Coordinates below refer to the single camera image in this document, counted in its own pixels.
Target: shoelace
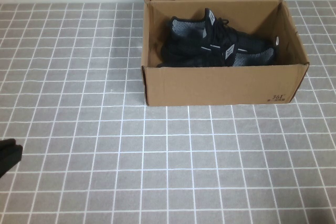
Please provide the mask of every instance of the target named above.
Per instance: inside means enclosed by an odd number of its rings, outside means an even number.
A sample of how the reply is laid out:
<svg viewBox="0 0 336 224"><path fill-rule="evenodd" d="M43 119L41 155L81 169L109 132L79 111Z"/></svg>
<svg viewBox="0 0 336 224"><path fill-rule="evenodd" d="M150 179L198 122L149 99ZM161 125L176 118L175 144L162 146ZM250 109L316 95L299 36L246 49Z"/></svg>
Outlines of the shoelace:
<svg viewBox="0 0 336 224"><path fill-rule="evenodd" d="M238 33L235 29L228 26L229 21L227 19L218 18L214 22L214 32L213 32L213 45L220 45L221 49L227 44L227 41L224 38L229 40L229 44L235 44L238 40ZM230 33L234 34L235 41L232 40Z"/></svg>

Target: black object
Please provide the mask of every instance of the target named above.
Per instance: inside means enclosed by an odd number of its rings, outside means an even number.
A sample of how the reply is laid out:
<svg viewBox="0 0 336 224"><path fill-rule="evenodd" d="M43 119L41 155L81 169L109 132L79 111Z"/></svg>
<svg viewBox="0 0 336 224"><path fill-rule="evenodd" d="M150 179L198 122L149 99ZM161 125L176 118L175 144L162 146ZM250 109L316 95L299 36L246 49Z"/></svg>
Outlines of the black object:
<svg viewBox="0 0 336 224"><path fill-rule="evenodd" d="M169 26L158 67L264 66L275 59L270 41L236 31L208 8L201 20L173 17Z"/></svg>
<svg viewBox="0 0 336 224"><path fill-rule="evenodd" d="M22 150L13 138L0 141L0 178L21 161Z"/></svg>

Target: shoe box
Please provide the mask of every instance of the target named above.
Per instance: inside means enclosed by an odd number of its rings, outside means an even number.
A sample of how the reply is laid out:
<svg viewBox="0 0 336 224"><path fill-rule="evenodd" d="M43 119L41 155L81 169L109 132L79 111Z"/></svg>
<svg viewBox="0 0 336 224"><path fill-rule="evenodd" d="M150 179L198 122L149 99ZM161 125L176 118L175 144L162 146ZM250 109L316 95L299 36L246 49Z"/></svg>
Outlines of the shoe box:
<svg viewBox="0 0 336 224"><path fill-rule="evenodd" d="M278 45L273 66L157 68L173 16L202 19L204 8L238 31ZM289 103L309 60L284 0L144 0L141 71L149 106Z"/></svg>

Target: white grid line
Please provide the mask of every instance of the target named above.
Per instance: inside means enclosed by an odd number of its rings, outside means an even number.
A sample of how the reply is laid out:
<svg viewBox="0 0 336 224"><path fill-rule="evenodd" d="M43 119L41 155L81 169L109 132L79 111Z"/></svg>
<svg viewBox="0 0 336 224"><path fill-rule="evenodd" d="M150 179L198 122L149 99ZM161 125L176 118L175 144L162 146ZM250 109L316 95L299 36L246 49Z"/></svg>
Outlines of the white grid line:
<svg viewBox="0 0 336 224"><path fill-rule="evenodd" d="M83 97L84 97L84 90L85 90L85 87L86 87L86 80L88 79L88 72L89 72L89 68L90 68L90 62L91 62L91 59L92 59L92 50L93 50L93 44L95 43L95 40L96 40L96 32L97 32L97 25L98 25L98 21L99 19L97 19L96 21L96 28L94 29L94 40L92 41L92 45L91 45L91 51L90 51L90 57L89 57L89 63L87 65L87 72L86 72L86 75L85 75L85 82L84 82L84 87L83 87L83 91L82 91L82 95L81 95L81 100L80 100L80 107L82 108L82 102L83 102ZM72 138L72 145L71 145L71 153L72 153L72 146L73 146L73 142L75 140L74 136L76 135L76 131L77 131L77 126L78 126L78 119L79 119L79 114L80 114L80 111L81 111L81 108L78 110L78 114L77 114L77 121L76 121L76 126L75 126L75 130L73 132L73 138ZM93 170L93 166L95 165L95 157L96 157L96 152L94 153L93 155L93 159L92 159L92 166L91 166L91 169ZM86 220L86 211L88 210L88 204L89 204L89 197L90 197L90 192L88 191L87 193L87 197L86 197L86 203L85 203L85 213L84 213L84 217L83 217L83 224L85 224L85 220Z"/></svg>
<svg viewBox="0 0 336 224"><path fill-rule="evenodd" d="M130 48L128 50L128 56L127 56L127 67L129 64L129 58L130 58ZM124 118L124 108L125 108L125 99L126 99L126 88L127 88L127 75L128 75L128 69L126 69L126 77L125 77L125 87L124 87L124 97L122 102L122 110L121 110L121 123L120 123L120 136L119 136L119 150L118 150L118 158L117 158L117 171L116 171L116 179L114 182L114 189L117 189L117 182L118 182L118 172L119 172L119 161L120 161L120 153L121 153L121 136L122 136L122 127L123 127L123 118ZM112 206L112 218L111 218L111 224L113 224L114 221L114 213L115 213L115 203L116 203L116 193L113 194L113 206Z"/></svg>
<svg viewBox="0 0 336 224"><path fill-rule="evenodd" d="M225 218L224 218L224 211L223 211L223 198L222 198L222 190L220 189L221 187L221 181L219 178L219 171L218 171L218 159L217 159L217 150L216 150L216 143L215 143L215 135L214 135L214 126L213 126L213 121L212 121L212 112L211 112L211 106L209 106L209 112L210 112L210 121L211 121L211 132L212 132L212 141L214 145L214 153L215 153L215 164L216 164L216 173L217 173L217 181L218 181L218 190L219 190L219 200L221 203L221 209L222 209L222 219L223 219L223 224L225 224Z"/></svg>
<svg viewBox="0 0 336 224"><path fill-rule="evenodd" d="M8 69L11 67L11 65L12 65L12 63L13 63L13 59L14 59L14 56L13 56L13 58L12 58L11 61L10 61L11 63L10 63L10 65L9 65ZM4 84L4 82L1 83L0 90L2 90L3 84ZM17 98L16 98L16 100L15 100L14 107L15 107L15 105L17 104L18 97L19 97L19 96L17 96ZM9 119L11 119L11 118L13 117L13 114L14 114L14 108L12 109L12 112L11 112L11 115L10 115ZM9 127L9 123L7 123L7 125L6 125L6 129L5 129L5 131L4 131L3 138L6 136L6 132L7 132L7 130L8 130L8 127ZM9 193L8 193L8 196L7 196L7 199L6 199L6 203L5 203L5 206L4 206L4 212L6 212L6 210L7 210L7 206L8 206L9 198L11 197L11 192L12 192L12 190L13 190L13 185L14 185L15 178L16 178L16 173L14 173L13 181L12 181L12 183L11 183L11 185L10 185L11 187L10 187L10 189L9 189ZM2 215L2 216L1 216L0 224L3 223L4 217L5 217L5 215Z"/></svg>
<svg viewBox="0 0 336 224"><path fill-rule="evenodd" d="M242 160L242 157L241 157L242 155L241 155L241 152L240 152L240 146L239 146L239 140L238 140L238 134L237 134L236 120L235 120L235 115L234 115L234 112L233 112L233 106L230 105L230 107L231 107L231 114L232 114L232 117L233 117L233 125L234 125L234 129L235 129L235 134L234 135L236 136L236 142L237 142L238 153L239 153L239 161L240 161L241 171L242 171L242 174L243 174L244 188L245 188L245 194L246 194L246 200L247 200L248 213L249 213L249 216L250 216L250 222L251 222L251 224L253 224L253 218L252 218L250 200L249 200L249 197L248 197L247 184L246 184L246 178L245 178L245 172L244 172L244 166L243 166L243 160Z"/></svg>
<svg viewBox="0 0 336 224"><path fill-rule="evenodd" d="M292 161L292 157L291 157L291 155L290 155L290 151L291 151L291 150L288 148L287 140L286 140L286 137L285 137L285 134L284 134L284 128L282 127L282 123L281 123L281 120L280 120L278 107L277 107L276 104L275 104L275 110L276 110L276 112L277 112L277 116L278 116L278 120L279 120L279 124L280 124L280 128L281 128L281 132L282 132L283 139L284 139L284 142L285 142L285 146L286 146L286 149L287 149L287 154L288 154L288 158L289 158L290 166L291 166L292 171L293 171L293 175L294 175L295 183L296 183L296 185L297 185L297 188L300 188L300 186L299 186L299 182L298 182L298 178L297 178L297 175L296 175L296 172L295 172L294 164L293 164L293 161ZM302 207L304 207L304 202L303 202L303 199L302 199L301 190L298 189L298 192L299 192L299 196L300 196L300 201L301 201ZM306 212L305 209L304 209L304 212L305 212L305 213L304 213L304 216L305 216L306 222L307 222L307 224L309 224L309 219L308 219L307 212Z"/></svg>
<svg viewBox="0 0 336 224"><path fill-rule="evenodd" d="M194 182L194 164L193 164L193 148L191 144L191 124L190 124L190 110L188 108L188 127L189 127L189 145L190 145L190 164L191 164L191 179L193 183L193 201L194 201L194 218L195 224L197 224L197 215L196 215L196 197L195 197L195 182Z"/></svg>
<svg viewBox="0 0 336 224"><path fill-rule="evenodd" d="M277 203L277 200L276 200L276 197L275 197L273 182L272 182L271 174L270 174L269 168L268 168L268 162L267 162L266 152L265 152L265 148L264 148L264 143L262 142L263 138L261 137L261 134L260 134L260 127L259 127L259 123L258 123L258 120L257 120L257 113L256 113L256 109L255 109L254 105L252 105L252 107L253 107L253 112L254 112L254 116L255 116L255 119L256 119L257 128L258 128L259 140L260 140L260 143L261 143L261 148L262 148L263 156L264 156L264 159L265 159L267 175L268 175L269 183L271 185L272 196L273 196L273 200L274 200L274 206L277 209L277 217L278 217L279 224L281 224L281 219L280 219L280 214L279 214L279 209L278 209L278 203Z"/></svg>
<svg viewBox="0 0 336 224"><path fill-rule="evenodd" d="M74 50L74 46L75 46L75 43L76 43L76 39L73 41L73 47L71 49L71 54L70 54L70 58L73 54L73 50ZM69 63L68 63L68 69L66 71L66 74L65 74L65 79L67 78L68 76L68 73L69 73L69 67L70 67L70 62L71 60L69 60ZM63 95L63 92L64 92L64 87L65 87L65 82L63 83L63 86L62 86L62 91L61 91L61 95L59 97L59 101L58 101L58 106L57 106L57 110L56 110L56 114L55 114L55 118L57 116L57 112L58 112L58 109L59 109L59 106L60 106L60 103L61 103L61 100L62 100L62 95ZM53 130L54 130L54 127L55 127L55 123L52 123L52 127L51 127L51 131L50 131L50 138L53 134ZM70 147L70 152L72 151L72 147L73 147L73 141L74 139L72 139L72 142L71 142L71 147ZM66 181L66 178L67 178L67 171L69 169L69 163L70 163L70 155L68 157L68 162L67 162L67 168L66 168L66 172L64 174L64 178L63 178L63 184L62 184L62 191L64 191L64 187L65 187L65 181ZM58 221L58 217L59 217L59 212L60 212L60 209L61 209L61 202L62 202L62 197L63 197L63 193L61 193L60 195L60 198L59 198L59 203L58 203L58 209L57 209L57 215L56 215L56 219L55 219L55 224L57 224L57 221Z"/></svg>

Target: black sneaker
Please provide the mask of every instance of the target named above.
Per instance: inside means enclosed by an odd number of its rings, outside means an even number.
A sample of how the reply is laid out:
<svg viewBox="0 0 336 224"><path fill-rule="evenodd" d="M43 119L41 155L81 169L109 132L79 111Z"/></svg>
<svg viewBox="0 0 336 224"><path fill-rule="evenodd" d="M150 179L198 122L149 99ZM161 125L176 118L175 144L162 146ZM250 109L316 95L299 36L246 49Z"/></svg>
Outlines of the black sneaker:
<svg viewBox="0 0 336 224"><path fill-rule="evenodd" d="M234 57L229 57L228 61L222 54L214 54L209 51L199 54L191 59L181 61L169 61L158 64L158 68L196 68L196 67L243 67L243 66L267 66L274 62L275 50L271 47L258 54L248 54L247 52L237 52Z"/></svg>
<svg viewBox="0 0 336 224"><path fill-rule="evenodd" d="M165 64L158 67L175 66L174 63L185 66L191 62L191 65L202 62L202 66L240 66L242 63L248 64L243 66L259 66L273 61L275 54L274 50L270 50L272 46L269 41L236 31L227 24L228 20L216 19L208 8L202 20L173 17L170 36L161 49ZM241 59L249 55L252 55L251 59Z"/></svg>

